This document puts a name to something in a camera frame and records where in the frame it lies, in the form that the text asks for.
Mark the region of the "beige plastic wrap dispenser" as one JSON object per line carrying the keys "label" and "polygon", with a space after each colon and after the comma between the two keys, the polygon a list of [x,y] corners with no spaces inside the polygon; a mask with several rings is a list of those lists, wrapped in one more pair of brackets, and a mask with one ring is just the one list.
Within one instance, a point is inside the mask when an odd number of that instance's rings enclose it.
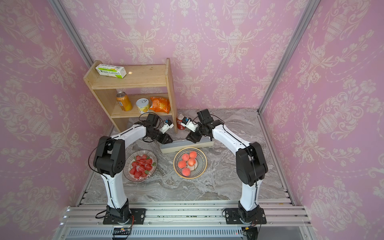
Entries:
{"label": "beige plastic wrap dispenser", "polygon": [[160,151],[163,154],[168,153],[174,153],[179,152],[182,149],[185,148],[207,148],[207,147],[213,147],[215,144],[214,139],[210,139],[209,137],[203,137],[201,140],[197,143],[193,143],[188,140],[176,140],[169,144],[160,144]]}

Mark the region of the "patterned plate with peaches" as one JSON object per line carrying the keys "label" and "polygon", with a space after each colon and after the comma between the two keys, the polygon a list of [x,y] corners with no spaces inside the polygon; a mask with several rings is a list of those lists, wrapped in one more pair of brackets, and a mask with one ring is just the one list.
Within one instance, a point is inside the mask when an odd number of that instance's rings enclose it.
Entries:
{"label": "patterned plate with peaches", "polygon": [[197,148],[184,148],[174,157],[173,167],[175,172],[184,179],[196,179],[207,169],[208,159]]}

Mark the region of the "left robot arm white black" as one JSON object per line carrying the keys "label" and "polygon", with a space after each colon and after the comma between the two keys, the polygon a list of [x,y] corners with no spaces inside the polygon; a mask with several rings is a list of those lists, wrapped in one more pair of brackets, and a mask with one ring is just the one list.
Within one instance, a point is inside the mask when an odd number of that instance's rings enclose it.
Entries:
{"label": "left robot arm white black", "polygon": [[149,113],[144,121],[138,121],[127,130],[112,137],[102,136],[95,153],[91,170],[99,174],[105,184],[108,203],[104,223],[133,224],[134,214],[123,188],[123,169],[126,164],[126,148],[143,138],[160,144],[173,142],[167,130],[174,127],[171,120],[158,123],[159,116]]}

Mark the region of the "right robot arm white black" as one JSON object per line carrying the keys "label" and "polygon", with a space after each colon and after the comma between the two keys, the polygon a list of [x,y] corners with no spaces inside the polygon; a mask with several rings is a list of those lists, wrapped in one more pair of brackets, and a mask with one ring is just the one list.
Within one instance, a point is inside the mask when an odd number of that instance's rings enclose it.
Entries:
{"label": "right robot arm white black", "polygon": [[214,120],[207,109],[197,112],[197,117],[198,122],[183,118],[182,126],[190,130],[186,139],[198,143],[202,137],[209,137],[224,144],[235,155],[236,172],[243,183],[238,205],[240,219],[246,224],[266,224],[264,209],[259,204],[259,193],[269,169],[261,145],[243,140],[229,130],[220,118]]}

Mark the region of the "red soda can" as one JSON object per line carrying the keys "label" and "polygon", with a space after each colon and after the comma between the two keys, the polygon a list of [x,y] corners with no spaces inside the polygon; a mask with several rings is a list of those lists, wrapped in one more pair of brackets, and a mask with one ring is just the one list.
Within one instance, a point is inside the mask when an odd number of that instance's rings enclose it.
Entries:
{"label": "red soda can", "polygon": [[182,125],[182,121],[183,121],[184,117],[185,116],[183,114],[178,114],[178,116],[177,116],[177,128],[179,130],[185,130],[186,129],[186,127]]}

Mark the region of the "peach fruit pile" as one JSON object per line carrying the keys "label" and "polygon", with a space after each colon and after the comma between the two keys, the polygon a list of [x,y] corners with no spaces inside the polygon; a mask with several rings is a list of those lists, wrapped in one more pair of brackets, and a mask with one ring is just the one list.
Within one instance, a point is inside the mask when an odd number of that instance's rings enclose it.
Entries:
{"label": "peach fruit pile", "polygon": [[198,166],[197,152],[191,151],[183,154],[181,160],[178,162],[177,167],[181,171],[182,176],[189,177]]}

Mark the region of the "orange snack bag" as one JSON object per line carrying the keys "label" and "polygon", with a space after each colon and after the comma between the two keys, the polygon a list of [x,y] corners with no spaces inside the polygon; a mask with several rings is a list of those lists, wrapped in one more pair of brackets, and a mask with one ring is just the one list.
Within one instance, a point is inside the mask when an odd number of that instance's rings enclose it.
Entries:
{"label": "orange snack bag", "polygon": [[169,99],[163,97],[151,97],[151,102],[150,110],[156,113],[170,113],[171,104]]}

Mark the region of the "white yellow cup container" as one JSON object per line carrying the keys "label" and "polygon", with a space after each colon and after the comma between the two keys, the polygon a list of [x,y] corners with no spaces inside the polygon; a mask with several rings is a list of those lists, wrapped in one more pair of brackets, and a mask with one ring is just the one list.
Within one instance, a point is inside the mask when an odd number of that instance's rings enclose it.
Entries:
{"label": "white yellow cup container", "polygon": [[136,101],[136,106],[140,114],[147,113],[150,110],[150,101],[147,98],[140,98]]}

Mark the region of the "red strawberries pile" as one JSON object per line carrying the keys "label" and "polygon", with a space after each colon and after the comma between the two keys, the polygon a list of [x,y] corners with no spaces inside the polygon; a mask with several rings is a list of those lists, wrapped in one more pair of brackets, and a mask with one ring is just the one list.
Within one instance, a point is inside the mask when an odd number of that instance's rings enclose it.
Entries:
{"label": "red strawberries pile", "polygon": [[154,160],[146,154],[137,155],[131,163],[130,176],[135,180],[143,180],[148,177],[155,167]]}

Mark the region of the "orange drink can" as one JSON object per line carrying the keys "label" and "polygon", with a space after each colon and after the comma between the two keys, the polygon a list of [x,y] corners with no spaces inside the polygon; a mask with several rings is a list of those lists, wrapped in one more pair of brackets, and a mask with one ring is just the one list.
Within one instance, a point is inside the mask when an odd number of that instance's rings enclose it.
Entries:
{"label": "orange drink can", "polygon": [[131,101],[125,92],[118,92],[116,94],[116,98],[119,106],[123,111],[128,112],[132,110],[133,107]]}

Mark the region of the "wooden two-tier shelf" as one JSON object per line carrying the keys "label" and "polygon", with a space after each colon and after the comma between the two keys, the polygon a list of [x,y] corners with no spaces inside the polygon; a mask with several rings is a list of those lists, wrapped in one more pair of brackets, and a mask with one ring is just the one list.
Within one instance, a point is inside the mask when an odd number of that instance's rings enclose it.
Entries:
{"label": "wooden two-tier shelf", "polygon": [[[101,76],[96,70],[101,63],[94,62],[85,74],[84,81],[118,131],[122,132],[128,128],[130,118],[139,117],[136,101],[141,98],[150,99],[152,96],[169,99],[171,111],[158,115],[172,116],[173,123],[176,124],[178,112],[169,58],[159,65],[125,66],[127,75],[123,79]],[[129,96],[133,105],[131,111],[125,112],[119,107],[116,99],[119,90],[126,91]]]}

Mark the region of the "white green carton box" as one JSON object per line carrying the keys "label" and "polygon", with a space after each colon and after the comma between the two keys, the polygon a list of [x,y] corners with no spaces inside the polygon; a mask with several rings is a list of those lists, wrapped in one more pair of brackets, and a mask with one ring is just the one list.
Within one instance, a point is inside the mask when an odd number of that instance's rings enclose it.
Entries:
{"label": "white green carton box", "polygon": [[118,79],[123,79],[127,75],[125,68],[120,66],[99,64],[96,66],[96,70],[101,76],[114,77]]}

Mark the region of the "small electronics board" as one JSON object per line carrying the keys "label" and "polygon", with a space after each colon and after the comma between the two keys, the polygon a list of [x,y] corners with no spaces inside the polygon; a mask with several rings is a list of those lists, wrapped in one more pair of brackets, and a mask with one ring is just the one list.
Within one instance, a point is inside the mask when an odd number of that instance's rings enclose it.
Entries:
{"label": "small electronics board", "polygon": [[132,228],[114,228],[113,237],[128,237],[132,233]]}

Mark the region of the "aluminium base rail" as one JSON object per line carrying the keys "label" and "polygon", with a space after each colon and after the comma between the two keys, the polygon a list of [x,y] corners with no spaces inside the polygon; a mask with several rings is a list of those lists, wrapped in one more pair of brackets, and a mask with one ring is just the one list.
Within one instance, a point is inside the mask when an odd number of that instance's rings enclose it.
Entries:
{"label": "aluminium base rail", "polygon": [[[104,223],[104,205],[69,207],[56,240],[313,240],[310,219],[289,199],[262,200],[267,223],[244,223],[237,201],[131,203],[131,224]],[[132,228],[113,237],[114,228]]]}

